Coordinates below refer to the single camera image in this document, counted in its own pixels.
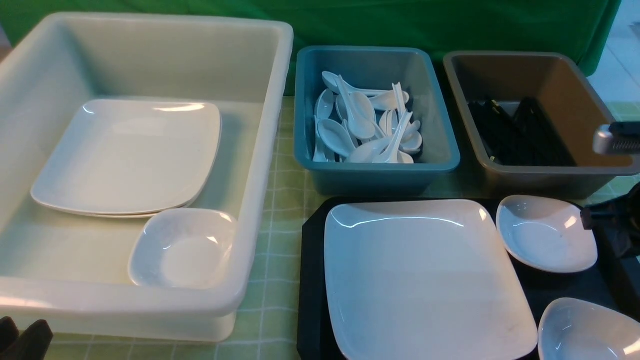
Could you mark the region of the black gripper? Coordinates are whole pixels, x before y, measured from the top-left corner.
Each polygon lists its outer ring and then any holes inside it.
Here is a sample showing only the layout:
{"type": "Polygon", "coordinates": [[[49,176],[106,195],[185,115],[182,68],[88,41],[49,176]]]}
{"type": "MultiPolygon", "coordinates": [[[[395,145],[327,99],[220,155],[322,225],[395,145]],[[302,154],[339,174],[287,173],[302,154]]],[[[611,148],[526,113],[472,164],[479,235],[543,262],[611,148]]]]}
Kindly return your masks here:
{"type": "Polygon", "coordinates": [[[587,205],[580,211],[585,230],[603,228],[612,231],[609,240],[617,258],[640,255],[640,184],[622,196],[587,205]]]}

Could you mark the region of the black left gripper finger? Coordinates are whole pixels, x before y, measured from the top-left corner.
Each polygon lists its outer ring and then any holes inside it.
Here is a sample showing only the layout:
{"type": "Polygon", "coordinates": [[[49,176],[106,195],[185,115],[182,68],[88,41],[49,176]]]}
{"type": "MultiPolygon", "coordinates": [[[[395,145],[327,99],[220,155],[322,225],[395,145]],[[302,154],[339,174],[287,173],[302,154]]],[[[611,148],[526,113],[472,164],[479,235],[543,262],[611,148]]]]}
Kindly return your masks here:
{"type": "Polygon", "coordinates": [[[18,341],[20,332],[13,319],[9,316],[0,319],[0,351],[4,353],[18,341]]]}

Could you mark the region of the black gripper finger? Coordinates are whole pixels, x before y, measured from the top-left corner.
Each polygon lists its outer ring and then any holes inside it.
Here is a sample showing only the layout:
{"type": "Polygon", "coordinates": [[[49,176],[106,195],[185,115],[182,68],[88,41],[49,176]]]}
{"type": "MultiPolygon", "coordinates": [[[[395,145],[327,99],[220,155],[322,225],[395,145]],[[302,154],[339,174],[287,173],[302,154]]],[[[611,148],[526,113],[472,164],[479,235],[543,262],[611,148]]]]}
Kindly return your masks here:
{"type": "Polygon", "coordinates": [[[0,352],[2,360],[43,360],[54,338],[48,322],[39,319],[20,333],[18,340],[6,351],[0,352]]]}

